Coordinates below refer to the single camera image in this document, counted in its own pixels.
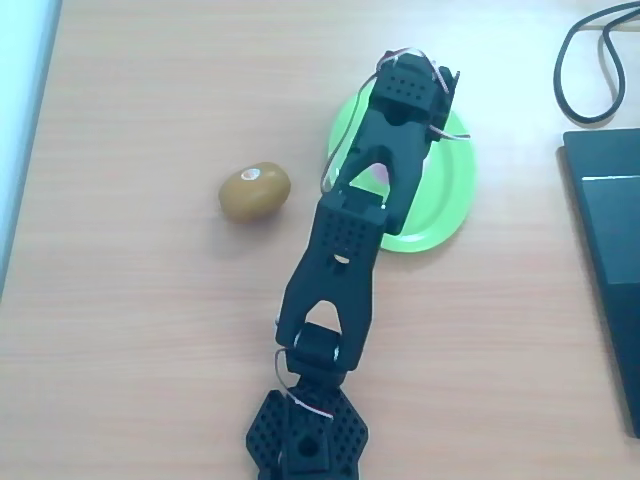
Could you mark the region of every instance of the kiwi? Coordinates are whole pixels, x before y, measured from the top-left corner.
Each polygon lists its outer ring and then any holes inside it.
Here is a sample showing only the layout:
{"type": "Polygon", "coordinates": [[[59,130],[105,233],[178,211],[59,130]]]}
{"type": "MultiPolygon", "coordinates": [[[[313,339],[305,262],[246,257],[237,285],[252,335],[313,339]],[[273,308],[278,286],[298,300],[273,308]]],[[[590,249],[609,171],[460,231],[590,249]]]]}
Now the kiwi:
{"type": "Polygon", "coordinates": [[[222,212],[236,223],[248,223],[278,210],[289,197],[287,173],[271,162],[250,165],[235,172],[220,187],[222,212]]]}

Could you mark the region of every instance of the black cable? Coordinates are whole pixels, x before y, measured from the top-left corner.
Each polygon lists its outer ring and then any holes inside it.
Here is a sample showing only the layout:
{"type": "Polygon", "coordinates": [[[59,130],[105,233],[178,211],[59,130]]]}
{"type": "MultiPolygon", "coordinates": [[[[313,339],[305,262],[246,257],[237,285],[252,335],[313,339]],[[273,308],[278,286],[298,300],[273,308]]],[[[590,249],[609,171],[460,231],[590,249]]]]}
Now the black cable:
{"type": "Polygon", "coordinates": [[[560,52],[558,53],[558,59],[556,60],[556,66],[553,70],[553,91],[556,95],[556,100],[558,101],[558,105],[560,106],[560,109],[564,112],[565,115],[567,115],[572,120],[578,123],[583,123],[583,124],[597,123],[611,117],[611,115],[616,113],[618,108],[620,108],[620,105],[622,104],[622,100],[624,99],[624,94],[627,89],[627,80],[624,76],[624,68],[622,67],[622,62],[620,61],[618,52],[616,52],[616,48],[613,46],[613,42],[611,41],[611,30],[616,26],[620,25],[621,23],[627,22],[631,20],[633,17],[638,15],[640,15],[640,1],[623,3],[621,5],[616,5],[615,7],[605,8],[604,10],[594,13],[593,15],[589,15],[588,17],[583,18],[578,23],[576,23],[573,27],[571,27],[571,29],[569,30],[569,33],[567,33],[567,36],[565,37],[564,42],[562,43],[562,47],[560,47],[560,52]],[[578,31],[582,27],[584,27],[587,23],[592,22],[598,18],[602,18],[606,15],[611,15],[612,13],[629,10],[631,8],[634,8],[637,10],[629,12],[621,16],[620,18],[613,20],[610,23],[607,23],[602,29],[602,38],[604,39],[604,44],[606,45],[607,50],[609,50],[609,54],[611,55],[613,64],[616,67],[616,74],[618,76],[618,95],[616,96],[616,99],[614,100],[613,105],[611,105],[611,107],[606,112],[600,115],[596,115],[594,117],[584,117],[576,113],[576,111],[569,106],[569,103],[567,102],[567,99],[564,96],[564,91],[562,90],[562,78],[561,78],[562,63],[564,62],[564,56],[567,53],[569,44],[571,43],[573,36],[576,33],[578,33],[578,31]]]}

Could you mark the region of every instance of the wooden desk surface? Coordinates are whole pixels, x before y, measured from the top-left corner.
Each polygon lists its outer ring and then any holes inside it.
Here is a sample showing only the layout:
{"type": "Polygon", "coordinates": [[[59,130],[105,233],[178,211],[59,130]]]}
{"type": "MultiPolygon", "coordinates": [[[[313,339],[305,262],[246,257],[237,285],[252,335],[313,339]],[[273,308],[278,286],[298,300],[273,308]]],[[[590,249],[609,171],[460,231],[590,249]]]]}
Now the wooden desk surface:
{"type": "MultiPolygon", "coordinates": [[[[551,88],[568,28],[609,3],[67,0],[0,306],[0,477],[255,478],[244,436],[276,386],[332,117],[415,45],[462,71],[479,184],[450,243],[379,258],[345,384],[371,430],[362,478],[640,478],[551,88]],[[231,227],[216,188],[262,160],[288,170],[286,208],[231,227]]],[[[629,90],[609,127],[640,123],[636,35],[615,34],[629,90]]],[[[610,102],[596,38],[565,65],[585,113],[610,102]]]]}

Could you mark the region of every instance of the perforated bracket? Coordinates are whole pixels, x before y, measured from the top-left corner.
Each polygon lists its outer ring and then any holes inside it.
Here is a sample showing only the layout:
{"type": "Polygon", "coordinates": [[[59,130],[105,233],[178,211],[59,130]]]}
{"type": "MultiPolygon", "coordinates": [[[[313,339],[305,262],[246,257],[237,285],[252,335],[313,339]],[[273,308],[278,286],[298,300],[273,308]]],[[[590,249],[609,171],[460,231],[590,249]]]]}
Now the perforated bracket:
{"type": "Polygon", "coordinates": [[[258,480],[358,480],[358,460],[369,438],[364,421],[339,388],[301,379],[291,392],[331,411],[315,415],[272,390],[247,433],[258,480]]]}
{"type": "Polygon", "coordinates": [[[285,289],[276,331],[280,345],[294,349],[308,313],[325,300],[336,307],[342,330],[332,364],[343,373],[358,366],[371,325],[373,267],[387,218],[381,206],[381,196],[349,185],[322,196],[309,245],[285,289]]]}
{"type": "Polygon", "coordinates": [[[432,142],[440,139],[430,126],[444,129],[451,112],[458,77],[447,67],[438,70],[448,93],[422,57],[407,53],[382,66],[336,179],[336,187],[342,188],[374,163],[387,168],[390,192],[385,229],[390,235],[402,231],[420,185],[424,159],[432,142]]]}

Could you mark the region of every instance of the black hexagonal base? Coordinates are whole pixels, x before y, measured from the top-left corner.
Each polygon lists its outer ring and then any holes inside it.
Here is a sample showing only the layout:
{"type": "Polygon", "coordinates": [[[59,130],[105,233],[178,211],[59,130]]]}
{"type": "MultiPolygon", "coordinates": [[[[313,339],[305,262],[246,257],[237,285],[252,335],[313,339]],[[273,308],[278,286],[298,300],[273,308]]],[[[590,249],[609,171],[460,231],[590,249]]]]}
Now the black hexagonal base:
{"type": "Polygon", "coordinates": [[[333,421],[272,390],[247,433],[247,450],[259,480],[358,480],[358,460],[369,438],[360,415],[342,390],[298,382],[291,392],[331,412],[333,421]]]}

